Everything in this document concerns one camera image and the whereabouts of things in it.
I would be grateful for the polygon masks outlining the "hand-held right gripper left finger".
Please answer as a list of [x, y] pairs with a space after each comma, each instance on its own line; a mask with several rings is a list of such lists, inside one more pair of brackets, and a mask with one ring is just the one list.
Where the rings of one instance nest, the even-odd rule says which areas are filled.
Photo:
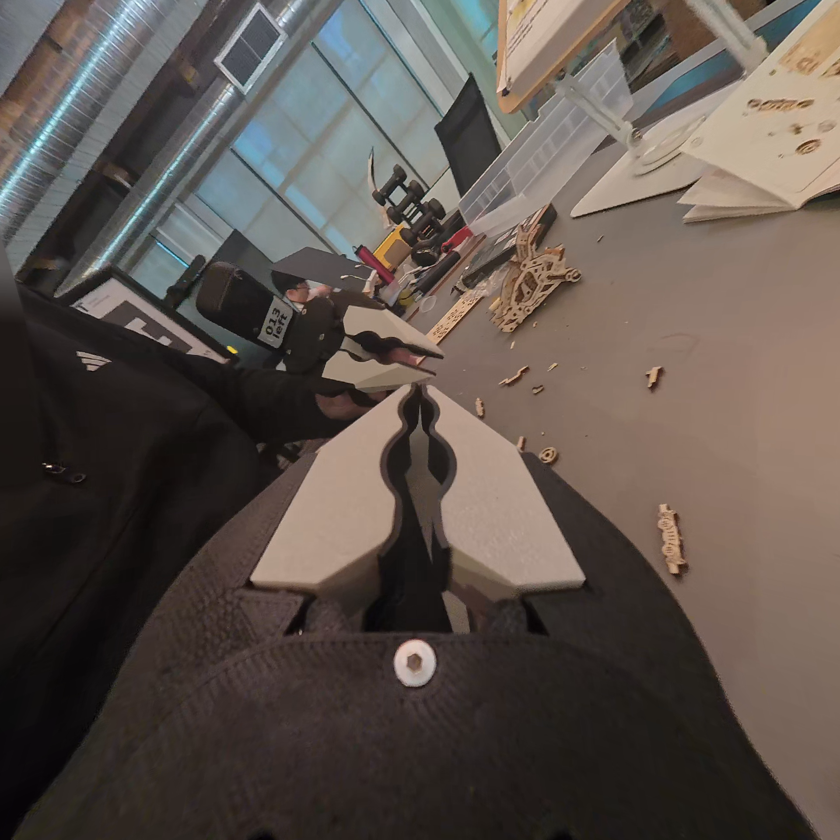
[[408, 487], [419, 385], [405, 385], [315, 454], [250, 575], [334, 602], [365, 629], [421, 627], [421, 523]]

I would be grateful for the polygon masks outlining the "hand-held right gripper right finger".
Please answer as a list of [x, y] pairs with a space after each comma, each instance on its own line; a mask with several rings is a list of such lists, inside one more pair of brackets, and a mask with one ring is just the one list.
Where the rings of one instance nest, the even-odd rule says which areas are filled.
[[585, 582], [523, 453], [431, 385], [420, 391], [420, 525], [456, 632], [499, 602]]

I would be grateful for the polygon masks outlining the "wooden track chain part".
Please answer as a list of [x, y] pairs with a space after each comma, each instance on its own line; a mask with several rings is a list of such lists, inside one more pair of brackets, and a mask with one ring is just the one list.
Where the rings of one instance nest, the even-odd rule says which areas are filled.
[[680, 577], [686, 570], [687, 560], [684, 543], [679, 529], [679, 514], [667, 503], [658, 505], [657, 528], [661, 537], [661, 553], [667, 570]]

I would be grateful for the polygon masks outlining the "yellow black object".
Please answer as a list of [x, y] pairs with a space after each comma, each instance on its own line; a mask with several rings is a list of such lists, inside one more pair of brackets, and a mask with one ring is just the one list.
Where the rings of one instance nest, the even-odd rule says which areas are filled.
[[411, 255], [412, 246], [403, 237], [405, 231], [404, 224], [394, 227], [373, 252], [373, 256], [391, 272], [395, 272]]

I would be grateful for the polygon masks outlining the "black screen yellow icon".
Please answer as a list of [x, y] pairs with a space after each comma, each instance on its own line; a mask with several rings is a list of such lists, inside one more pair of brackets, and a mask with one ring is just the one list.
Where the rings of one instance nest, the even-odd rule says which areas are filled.
[[265, 285], [271, 284], [274, 260], [267, 257], [237, 229], [233, 229], [213, 256], [208, 258], [209, 263], [218, 261], [241, 268]]

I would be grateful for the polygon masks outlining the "spiral round air duct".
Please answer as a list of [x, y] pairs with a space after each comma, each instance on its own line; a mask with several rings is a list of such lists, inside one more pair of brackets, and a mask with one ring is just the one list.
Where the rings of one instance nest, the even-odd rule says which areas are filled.
[[209, 74], [208, 88], [174, 128], [172, 137], [164, 143], [162, 150], [143, 171], [137, 185], [131, 187], [103, 230], [58, 286], [56, 295], [68, 291], [106, 265], [128, 268], [151, 231], [171, 208], [188, 177], [207, 157], [207, 149], [215, 145], [217, 136], [241, 109], [247, 95], [243, 96], [228, 83], [215, 67], [214, 58], [256, 3], [265, 5], [287, 33], [286, 43], [259, 79], [277, 63], [277, 56], [287, 49], [310, 5], [309, 2], [244, 2], [244, 9], [236, 14], [234, 22], [227, 24], [211, 44], [209, 56], [213, 59], [213, 69]]
[[175, 2], [89, 2], [22, 100], [2, 106], [1, 215], [7, 245], [65, 169]]

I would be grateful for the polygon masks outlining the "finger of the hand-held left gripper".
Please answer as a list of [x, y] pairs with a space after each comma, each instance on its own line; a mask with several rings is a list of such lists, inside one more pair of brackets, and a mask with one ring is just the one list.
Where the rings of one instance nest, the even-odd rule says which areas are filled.
[[372, 395], [392, 392], [404, 385], [432, 381], [436, 374], [418, 364], [415, 355], [395, 349], [385, 356], [339, 350], [323, 366], [322, 378]]
[[363, 361], [441, 360], [441, 349], [387, 309], [350, 306], [341, 321], [341, 350]]

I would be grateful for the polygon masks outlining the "large instruction manual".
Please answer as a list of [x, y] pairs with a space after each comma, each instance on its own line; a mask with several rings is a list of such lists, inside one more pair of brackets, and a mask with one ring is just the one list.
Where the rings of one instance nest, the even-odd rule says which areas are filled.
[[518, 109], [608, 28], [627, 1], [499, 3], [497, 97]]

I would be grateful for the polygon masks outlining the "wooden model vehicle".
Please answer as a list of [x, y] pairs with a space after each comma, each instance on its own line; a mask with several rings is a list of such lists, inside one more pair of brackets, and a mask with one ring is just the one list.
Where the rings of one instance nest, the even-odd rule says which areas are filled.
[[540, 249], [537, 234], [537, 223], [522, 222], [517, 228], [516, 252], [490, 319], [503, 333], [518, 329], [564, 282], [582, 278], [567, 265], [562, 245]]

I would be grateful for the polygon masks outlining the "red cylinder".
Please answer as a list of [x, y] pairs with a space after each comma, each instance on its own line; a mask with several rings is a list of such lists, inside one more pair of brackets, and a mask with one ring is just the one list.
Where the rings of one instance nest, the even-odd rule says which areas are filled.
[[385, 284], [390, 285], [395, 281], [393, 272], [387, 269], [369, 248], [364, 245], [358, 245], [355, 247], [354, 253], [358, 260], [374, 270]]

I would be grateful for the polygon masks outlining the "black kit box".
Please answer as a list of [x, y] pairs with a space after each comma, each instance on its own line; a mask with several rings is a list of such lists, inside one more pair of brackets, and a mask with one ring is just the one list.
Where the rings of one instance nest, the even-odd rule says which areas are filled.
[[552, 203], [544, 205], [519, 225], [510, 228], [478, 247], [460, 272], [453, 293], [462, 295], [476, 288], [483, 280], [511, 261], [524, 259], [541, 246], [557, 218]]

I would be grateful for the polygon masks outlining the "black monitor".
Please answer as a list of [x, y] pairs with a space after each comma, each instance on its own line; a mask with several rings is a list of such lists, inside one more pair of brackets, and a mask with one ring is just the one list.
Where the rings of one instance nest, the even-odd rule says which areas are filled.
[[458, 195], [464, 197], [501, 153], [490, 113], [472, 73], [434, 130]]

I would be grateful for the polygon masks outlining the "clear plastic organizer box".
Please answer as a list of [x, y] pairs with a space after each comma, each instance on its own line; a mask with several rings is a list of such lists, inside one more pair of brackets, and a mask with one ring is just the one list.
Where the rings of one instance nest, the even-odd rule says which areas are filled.
[[461, 198], [465, 224], [487, 234], [549, 203], [607, 135], [573, 101], [554, 94]]

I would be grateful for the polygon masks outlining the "wooden sheet gear cutouts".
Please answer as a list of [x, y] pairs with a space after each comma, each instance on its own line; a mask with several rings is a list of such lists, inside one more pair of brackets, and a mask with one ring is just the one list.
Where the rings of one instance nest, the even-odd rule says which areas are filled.
[[462, 295], [452, 308], [426, 333], [426, 337], [434, 345], [439, 345], [485, 296], [483, 292], [478, 290], [471, 290]]

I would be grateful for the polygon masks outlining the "small open instruction booklet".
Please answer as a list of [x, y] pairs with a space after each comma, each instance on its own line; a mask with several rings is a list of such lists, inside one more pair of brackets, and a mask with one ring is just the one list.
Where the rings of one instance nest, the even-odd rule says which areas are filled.
[[839, 2], [823, 1], [681, 149], [707, 169], [685, 223], [777, 214], [839, 187]]

